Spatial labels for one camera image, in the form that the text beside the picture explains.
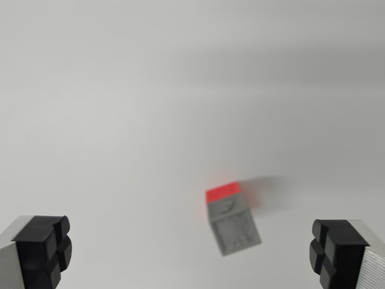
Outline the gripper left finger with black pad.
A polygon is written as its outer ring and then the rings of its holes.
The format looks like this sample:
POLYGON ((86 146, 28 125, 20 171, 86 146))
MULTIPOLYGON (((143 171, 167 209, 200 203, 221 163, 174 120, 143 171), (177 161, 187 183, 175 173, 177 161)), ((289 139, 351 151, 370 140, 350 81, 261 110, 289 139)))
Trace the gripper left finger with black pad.
POLYGON ((54 289, 72 257, 67 216, 19 216, 1 233, 1 289, 54 289))

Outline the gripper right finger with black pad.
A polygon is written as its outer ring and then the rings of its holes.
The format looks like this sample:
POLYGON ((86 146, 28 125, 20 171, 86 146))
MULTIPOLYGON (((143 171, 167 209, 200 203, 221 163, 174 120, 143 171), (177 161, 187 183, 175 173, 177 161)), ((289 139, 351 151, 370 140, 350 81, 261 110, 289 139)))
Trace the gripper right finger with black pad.
POLYGON ((312 225, 309 259, 322 288, 384 289, 384 241, 361 220, 312 225))

